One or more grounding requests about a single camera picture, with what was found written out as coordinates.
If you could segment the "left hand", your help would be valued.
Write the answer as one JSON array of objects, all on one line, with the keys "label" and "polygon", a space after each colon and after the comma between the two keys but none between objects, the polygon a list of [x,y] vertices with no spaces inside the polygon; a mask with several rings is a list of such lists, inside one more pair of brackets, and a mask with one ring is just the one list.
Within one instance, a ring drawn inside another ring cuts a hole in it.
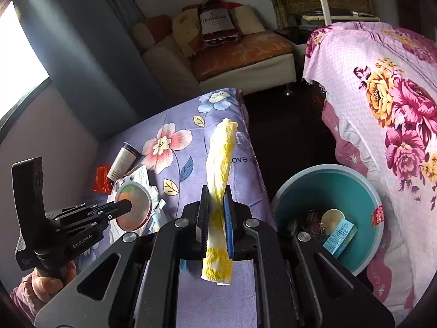
[{"label": "left hand", "polygon": [[37,269],[34,269],[29,277],[31,278],[30,286],[32,290],[27,289],[27,291],[41,302],[47,303],[76,277],[76,265],[73,261],[67,264],[67,274],[64,280],[42,276]]}]

